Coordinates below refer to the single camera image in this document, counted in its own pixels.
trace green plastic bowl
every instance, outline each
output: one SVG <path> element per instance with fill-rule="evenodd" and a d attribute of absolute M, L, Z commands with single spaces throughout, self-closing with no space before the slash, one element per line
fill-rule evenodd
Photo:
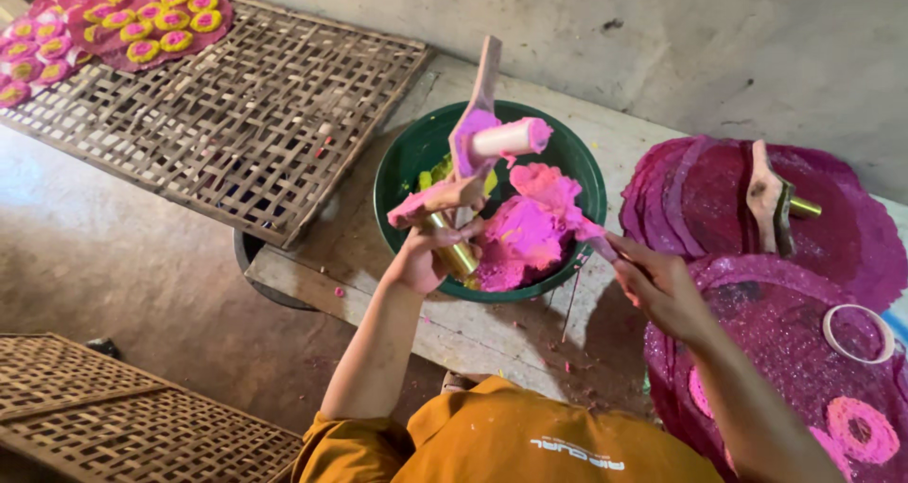
<path fill-rule="evenodd" d="M 395 254 L 401 250 L 406 231 L 392 228 L 388 223 L 388 212 L 400 205 L 411 192 L 419 186 L 419 173 L 428 171 L 448 154 L 448 135 L 457 125 L 460 115 L 467 108 L 467 102 L 444 106 L 416 120 L 403 131 L 388 148 L 381 160 L 379 172 L 375 176 L 375 217 L 379 222 L 381 235 L 391 246 Z M 521 117 L 541 117 L 546 120 L 555 132 L 549 139 L 549 145 L 540 155 L 518 157 L 518 165 L 530 162 L 542 162 L 561 168 L 565 176 L 571 176 L 580 182 L 583 192 L 576 198 L 587 219 L 602 225 L 606 220 L 606 185 L 596 159 L 586 148 L 583 141 L 560 121 L 531 106 L 510 101 L 496 101 L 495 115 L 502 122 L 517 121 Z M 482 211 L 483 217 L 490 217 L 491 212 L 504 200 L 516 194 L 510 185 L 510 171 L 503 159 L 495 166 L 498 175 L 498 186 L 492 191 L 489 204 Z M 513 291 L 487 292 L 465 288 L 460 282 L 448 278 L 438 290 L 458 299 L 473 302 L 513 302 L 532 299 L 561 285 L 583 265 L 577 257 L 589 256 L 592 249 L 586 244 L 575 244 L 573 255 L 565 259 L 565 265 L 547 279 Z"/>

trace brass cylinder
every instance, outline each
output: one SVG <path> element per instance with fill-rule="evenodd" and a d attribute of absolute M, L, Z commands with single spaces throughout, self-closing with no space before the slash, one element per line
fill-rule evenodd
<path fill-rule="evenodd" d="M 792 196 L 789 213 L 801 219 L 816 219 L 823 213 L 823 207 L 807 199 Z"/>
<path fill-rule="evenodd" d="M 441 212 L 435 212 L 426 217 L 425 225 L 431 228 L 451 229 L 448 220 Z M 480 265 L 480 261 L 473 256 L 473 249 L 466 241 L 452 246 L 439 247 L 435 249 L 435 253 L 441 256 L 441 260 L 444 261 L 445 266 L 456 280 L 465 280 Z"/>

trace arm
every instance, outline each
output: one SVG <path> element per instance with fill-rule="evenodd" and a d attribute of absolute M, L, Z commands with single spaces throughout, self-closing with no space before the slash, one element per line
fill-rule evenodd
<path fill-rule="evenodd" d="M 719 326 L 684 260 L 627 238 L 607 237 L 627 259 L 617 260 L 615 269 L 630 300 L 690 349 L 741 480 L 844 482 L 794 411 Z"/>
<path fill-rule="evenodd" d="M 460 231 L 410 232 L 328 384 L 321 409 L 326 419 L 391 416 L 401 395 L 422 302 L 448 273 L 432 249 L 454 245 L 481 230 L 477 218 Z"/>

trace concrete floor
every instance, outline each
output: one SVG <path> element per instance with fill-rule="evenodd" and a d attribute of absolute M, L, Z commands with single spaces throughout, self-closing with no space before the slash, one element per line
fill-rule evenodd
<path fill-rule="evenodd" d="M 125 362 L 302 433 L 354 327 L 259 295 L 230 228 L 0 126 L 0 331 L 110 337 Z M 412 356 L 395 419 L 444 373 Z"/>

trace orange shirt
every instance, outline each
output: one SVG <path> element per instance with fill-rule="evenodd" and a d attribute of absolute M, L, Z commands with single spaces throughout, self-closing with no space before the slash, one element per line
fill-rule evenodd
<path fill-rule="evenodd" d="M 405 430 L 320 412 L 303 442 L 294 482 L 722 481 L 708 460 L 639 419 L 594 417 L 498 377 L 432 398 Z"/>

